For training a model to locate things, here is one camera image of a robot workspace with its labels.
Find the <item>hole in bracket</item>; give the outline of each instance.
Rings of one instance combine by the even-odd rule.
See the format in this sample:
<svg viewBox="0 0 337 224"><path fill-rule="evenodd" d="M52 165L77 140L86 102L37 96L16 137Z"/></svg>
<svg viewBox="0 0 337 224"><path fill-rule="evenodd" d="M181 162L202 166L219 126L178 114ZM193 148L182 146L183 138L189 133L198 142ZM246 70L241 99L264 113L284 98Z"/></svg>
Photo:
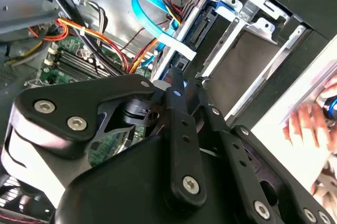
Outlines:
<svg viewBox="0 0 337 224"><path fill-rule="evenodd" d="M268 200L268 203L270 204L270 206L276 206L279 202L279 199L277 197L277 193L275 191L275 189L273 188L273 186L265 180L262 180L260 182L260 186L264 192L265 197Z"/></svg>
<svg viewBox="0 0 337 224"><path fill-rule="evenodd" d="M151 112L148 115L148 119L151 120L151 121L154 121L154 120L156 120L158 118L159 118L159 113L157 113L157 112Z"/></svg>
<svg viewBox="0 0 337 224"><path fill-rule="evenodd" d="M244 161L240 161L240 164L244 167L247 167L247 164Z"/></svg>
<svg viewBox="0 0 337 224"><path fill-rule="evenodd" d="M183 140L187 143L191 141L190 138L188 136L185 136L185 135L183 136Z"/></svg>

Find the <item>red wire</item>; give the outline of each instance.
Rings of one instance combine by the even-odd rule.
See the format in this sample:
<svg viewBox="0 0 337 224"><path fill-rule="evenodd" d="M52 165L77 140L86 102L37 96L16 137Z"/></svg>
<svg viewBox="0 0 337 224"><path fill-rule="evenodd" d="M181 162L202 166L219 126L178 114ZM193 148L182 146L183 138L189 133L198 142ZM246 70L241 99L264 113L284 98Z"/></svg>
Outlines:
<svg viewBox="0 0 337 224"><path fill-rule="evenodd" d="M68 37L68 34L69 34L68 27L64 24L61 24L58 20L56 20L55 23L59 25L60 27L62 27L63 32L55 36L45 36L43 38L44 41L60 41ZM28 29L35 37L38 37L38 34L31 27L28 27Z"/></svg>
<svg viewBox="0 0 337 224"><path fill-rule="evenodd" d="M10 220L10 221L14 221L14 222L18 222L18 223L25 223L25 224L40 224L42 223L41 221L37 221L37 220L20 220L20 219L15 219L15 218L11 218L11 217L7 217L4 215L0 215L0 218L5 219L5 220Z"/></svg>
<svg viewBox="0 0 337 224"><path fill-rule="evenodd" d="M133 58L132 62L130 63L130 66L127 68L127 71L129 71L132 68L133 64L138 60L140 54L146 49L147 46L148 44L143 46L143 48L138 51L138 53L136 54L136 56Z"/></svg>

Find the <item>screw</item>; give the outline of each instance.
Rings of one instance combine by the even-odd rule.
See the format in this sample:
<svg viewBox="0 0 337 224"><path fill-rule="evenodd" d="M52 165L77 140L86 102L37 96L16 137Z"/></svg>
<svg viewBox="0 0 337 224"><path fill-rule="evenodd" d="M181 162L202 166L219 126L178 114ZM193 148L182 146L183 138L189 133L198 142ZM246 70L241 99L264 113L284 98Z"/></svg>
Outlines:
<svg viewBox="0 0 337 224"><path fill-rule="evenodd" d="M143 86L147 87L147 88L150 87L150 85L149 85L147 82L145 82L145 81L142 81L141 84L142 84Z"/></svg>
<svg viewBox="0 0 337 224"><path fill-rule="evenodd" d="M313 223L316 223L317 220L316 220L316 217L315 215L307 208L304 208L304 213L305 213L305 216Z"/></svg>
<svg viewBox="0 0 337 224"><path fill-rule="evenodd" d="M216 115L220 115L220 112L217 108L212 108L212 112Z"/></svg>
<svg viewBox="0 0 337 224"><path fill-rule="evenodd" d="M241 132L243 132L245 135L249 135L249 132L246 128L241 128Z"/></svg>
<svg viewBox="0 0 337 224"><path fill-rule="evenodd" d="M179 91L173 91L173 93L177 96L181 96L180 92Z"/></svg>
<svg viewBox="0 0 337 224"><path fill-rule="evenodd" d="M190 176L185 176L183 179L183 186L184 188L193 195L196 195L199 193L199 184L198 182L190 177Z"/></svg>
<svg viewBox="0 0 337 224"><path fill-rule="evenodd" d="M74 131L83 131L87 126L85 119L77 116L68 119L67 124Z"/></svg>
<svg viewBox="0 0 337 224"><path fill-rule="evenodd" d="M254 202L255 211L265 220L268 220L270 218L270 213L268 211L268 208L260 201Z"/></svg>
<svg viewBox="0 0 337 224"><path fill-rule="evenodd" d="M325 215L324 212L318 211L318 213L319 213L321 219L323 220L323 222L324 222L325 224L331 224L331 221L330 221L329 218Z"/></svg>
<svg viewBox="0 0 337 224"><path fill-rule="evenodd" d="M34 104L34 108L36 111L40 113L45 113L45 114L52 113L53 111L55 111L55 105L52 102L47 101L47 100L37 101Z"/></svg>

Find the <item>blue object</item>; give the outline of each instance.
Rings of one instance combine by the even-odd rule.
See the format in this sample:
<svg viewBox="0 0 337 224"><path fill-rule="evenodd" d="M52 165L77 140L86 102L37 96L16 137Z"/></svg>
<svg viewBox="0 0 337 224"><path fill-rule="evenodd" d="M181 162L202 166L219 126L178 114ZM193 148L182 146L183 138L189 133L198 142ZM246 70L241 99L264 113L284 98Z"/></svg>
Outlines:
<svg viewBox="0 0 337 224"><path fill-rule="evenodd" d="M230 7L228 4L224 3L223 1L219 1L217 3L215 10L217 10L219 7L222 7L222 6L227 8L230 12L235 13L235 10L232 7Z"/></svg>
<svg viewBox="0 0 337 224"><path fill-rule="evenodd" d="M217 3L215 12L231 22L236 18L236 11L223 1Z"/></svg>
<svg viewBox="0 0 337 224"><path fill-rule="evenodd" d="M335 99L329 107L329 116L332 117L333 107L337 104L337 99Z"/></svg>
<svg viewBox="0 0 337 224"><path fill-rule="evenodd" d="M142 62L141 67L147 67L151 64L151 62L153 62L153 60L155 59L155 56L152 55L149 59L147 59L145 62Z"/></svg>
<svg viewBox="0 0 337 224"><path fill-rule="evenodd" d="M152 3L157 8L169 14L163 0L146 0L146 1ZM141 8L139 0L132 0L132 9L140 24L153 36L159 38L161 34L165 33L163 30L160 29L160 27L156 26L156 24L146 15L146 13Z"/></svg>

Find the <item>wire bundle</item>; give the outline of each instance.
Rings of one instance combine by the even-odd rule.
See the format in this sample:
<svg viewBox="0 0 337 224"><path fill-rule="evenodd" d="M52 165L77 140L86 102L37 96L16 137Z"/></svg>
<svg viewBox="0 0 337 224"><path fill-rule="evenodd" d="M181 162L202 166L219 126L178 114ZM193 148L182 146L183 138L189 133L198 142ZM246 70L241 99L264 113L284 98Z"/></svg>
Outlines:
<svg viewBox="0 0 337 224"><path fill-rule="evenodd" d="M96 32L94 30L88 29L84 26L81 26L79 24L76 24L70 20L67 20L65 18L59 18L58 21L62 24L68 25L76 30L81 31L80 35L84 35L84 33L89 34L90 36L93 36L94 38L99 39L100 41L103 41L104 43L110 45L113 49L116 50L119 58L122 61L123 68L126 70L128 68L128 61L126 58L126 55L117 47L117 45L110 40L108 37L106 37L104 34L101 34L99 32Z"/></svg>
<svg viewBox="0 0 337 224"><path fill-rule="evenodd" d="M55 0L60 6L65 15L76 22L80 26L85 26L85 22L82 19L75 3L73 0ZM91 53L100 61L100 63L106 68L110 75L123 75L126 74L125 71L119 69L102 51L98 44L87 35L82 35L80 30L75 28L76 35L82 40L86 47L91 51Z"/></svg>
<svg viewBox="0 0 337 224"><path fill-rule="evenodd" d="M132 74L136 71L138 65L142 62L142 59L145 57L148 51L157 43L157 41L158 39L154 38L136 54L128 69L129 74Z"/></svg>
<svg viewBox="0 0 337 224"><path fill-rule="evenodd" d="M61 41L68 37L69 35L68 26L65 24L61 24L58 20L56 20L55 23L58 26L62 27L62 33L55 36L44 36L43 38L44 41ZM31 27L28 27L28 29L35 37L38 37L38 34Z"/></svg>
<svg viewBox="0 0 337 224"><path fill-rule="evenodd" d="M108 18L106 17L105 10L102 7L100 7L97 3L89 1L89 0L84 1L84 5L86 4L88 4L91 8L93 8L95 11L98 12L98 20L100 22L100 29L98 30L98 32L100 32L101 34L104 34L107 24L108 24ZM97 41L97 44L99 47L102 46L101 41Z"/></svg>

